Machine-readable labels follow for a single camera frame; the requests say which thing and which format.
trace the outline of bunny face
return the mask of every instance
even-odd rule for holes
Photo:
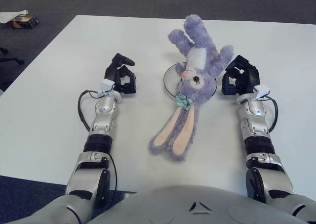
[[[207,102],[217,87],[215,78],[203,70],[190,68],[183,71],[178,91],[196,103]]]

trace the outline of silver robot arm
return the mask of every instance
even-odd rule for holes
[[[89,135],[83,152],[79,155],[68,181],[65,195],[58,197],[42,209],[11,224],[85,224],[91,220],[94,209],[109,201],[111,162],[110,150],[114,138],[115,120],[118,115],[120,92],[135,93],[135,76],[123,64],[133,66],[132,60],[117,53],[107,68],[95,105],[95,119],[91,128],[84,120],[79,97],[79,116]],[[121,85],[120,79],[128,76],[129,83]]]
[[[294,194],[291,180],[272,145],[269,132],[271,129],[268,129],[265,120],[267,110],[263,104],[264,100],[271,99],[267,96],[270,93],[269,88],[259,85],[257,69],[241,56],[228,66],[227,71],[223,78],[222,92],[240,95],[237,103],[247,153],[246,165],[249,168],[246,174],[248,197],[305,222],[315,223],[316,202]],[[235,85],[227,84],[230,76],[236,79]]]

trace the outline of plush toy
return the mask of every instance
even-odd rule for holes
[[[176,161],[184,160],[193,142],[199,109],[215,93],[216,77],[227,67],[233,56],[233,47],[230,45],[218,53],[199,16],[188,16],[184,29],[193,42],[182,30],[173,30],[168,35],[187,60],[183,64],[176,64],[176,71],[181,76],[179,95],[176,96],[178,107],[165,127],[150,141],[153,154],[167,150]]]

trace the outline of bunny eye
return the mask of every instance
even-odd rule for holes
[[[197,76],[193,77],[193,81],[195,81],[196,84],[199,84],[199,77],[197,77]]]

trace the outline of gray carpet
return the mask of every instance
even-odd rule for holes
[[[14,62],[0,64],[0,89],[7,89],[10,82],[78,14],[184,18],[195,13],[211,20],[314,24],[315,6],[316,0],[0,0],[0,11],[27,9],[40,20],[40,24],[31,30],[0,25],[0,46],[10,50],[6,57],[17,56],[25,61],[22,66]],[[0,223],[33,213],[61,195],[64,188],[0,177]]]

